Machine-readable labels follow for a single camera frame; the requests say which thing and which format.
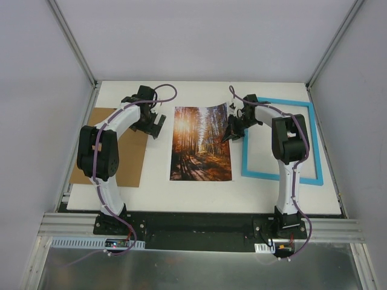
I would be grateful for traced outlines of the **forest photo print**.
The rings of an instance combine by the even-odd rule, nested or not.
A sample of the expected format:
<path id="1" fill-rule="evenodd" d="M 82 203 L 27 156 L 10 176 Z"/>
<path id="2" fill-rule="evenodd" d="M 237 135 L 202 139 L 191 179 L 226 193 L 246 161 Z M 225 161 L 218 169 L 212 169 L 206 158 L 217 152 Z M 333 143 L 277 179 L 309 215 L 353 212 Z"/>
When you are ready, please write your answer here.
<path id="1" fill-rule="evenodd" d="M 223 141 L 227 127 L 225 103 L 174 109 L 171 181 L 231 181 L 230 145 Z"/>

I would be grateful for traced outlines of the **blue wooden picture frame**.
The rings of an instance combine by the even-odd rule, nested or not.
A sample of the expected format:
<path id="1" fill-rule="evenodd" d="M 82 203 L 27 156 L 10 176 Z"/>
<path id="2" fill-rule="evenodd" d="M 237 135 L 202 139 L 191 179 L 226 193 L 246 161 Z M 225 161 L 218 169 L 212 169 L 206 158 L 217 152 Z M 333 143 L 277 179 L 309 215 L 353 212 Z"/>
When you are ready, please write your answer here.
<path id="1" fill-rule="evenodd" d="M 309 116 L 309 125 L 310 125 L 310 133 L 308 134 L 308 136 L 309 136 L 309 140 L 312 142 L 312 145 L 310 146 L 310 153 L 313 153 L 313 161 L 314 161 L 314 169 L 316 172 L 316 177 L 315 178 L 301 177 L 300 183 L 308 184 L 308 185 L 323 186 L 324 178 L 323 178 L 323 172 L 322 172 L 322 166 L 321 166 L 321 160 L 320 160 L 319 145 L 317 140 L 317 129 L 316 129 L 313 104 L 311 102 L 305 102 L 305 101 L 284 100 L 284 99 L 265 98 L 265 97 L 260 97 L 258 98 L 258 100 L 261 102 L 269 102 L 276 105 L 288 105 L 288 106 L 307 108 L 308 116 Z M 249 163 L 248 162 L 248 148 L 249 148 L 248 143 L 249 143 L 249 131 L 246 130 L 245 137 L 243 140 L 243 145 L 242 145 L 241 175 L 247 178 L 259 178 L 259 179 L 279 181 L 278 174 L 260 172 L 260 171 L 256 172 L 248 169 L 248 163 Z"/>

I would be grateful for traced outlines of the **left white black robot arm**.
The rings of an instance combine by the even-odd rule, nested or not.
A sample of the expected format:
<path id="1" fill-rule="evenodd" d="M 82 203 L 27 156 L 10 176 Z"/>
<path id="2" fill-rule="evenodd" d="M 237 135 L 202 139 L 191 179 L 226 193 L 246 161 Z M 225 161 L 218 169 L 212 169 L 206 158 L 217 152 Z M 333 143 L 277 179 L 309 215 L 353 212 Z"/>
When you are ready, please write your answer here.
<path id="1" fill-rule="evenodd" d="M 158 138 L 166 116 L 157 121 L 158 114 L 153 111 L 162 102 L 157 88 L 141 85 L 136 94 L 125 97 L 106 119 L 94 126 L 84 125 L 80 130 L 76 166 L 89 178 L 100 201 L 94 234 L 123 235 L 130 230 L 126 205 L 116 181 L 119 139 L 128 129 Z"/>

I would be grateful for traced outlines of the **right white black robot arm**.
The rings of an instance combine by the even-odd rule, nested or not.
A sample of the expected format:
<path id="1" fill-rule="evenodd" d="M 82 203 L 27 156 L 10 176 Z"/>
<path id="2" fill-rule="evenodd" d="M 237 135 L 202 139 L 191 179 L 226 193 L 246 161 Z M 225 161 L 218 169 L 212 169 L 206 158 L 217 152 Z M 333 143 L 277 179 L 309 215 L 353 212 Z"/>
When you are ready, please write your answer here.
<path id="1" fill-rule="evenodd" d="M 244 131 L 256 124 L 266 124 L 272 129 L 272 154 L 279 166 L 279 194 L 272 231 L 276 237 L 286 238 L 302 222 L 299 183 L 302 163 L 310 152 L 305 118 L 283 112 L 267 101 L 258 101 L 254 94 L 241 99 L 243 107 L 236 104 L 237 99 L 235 95 L 228 104 L 227 127 L 221 141 L 244 138 Z"/>

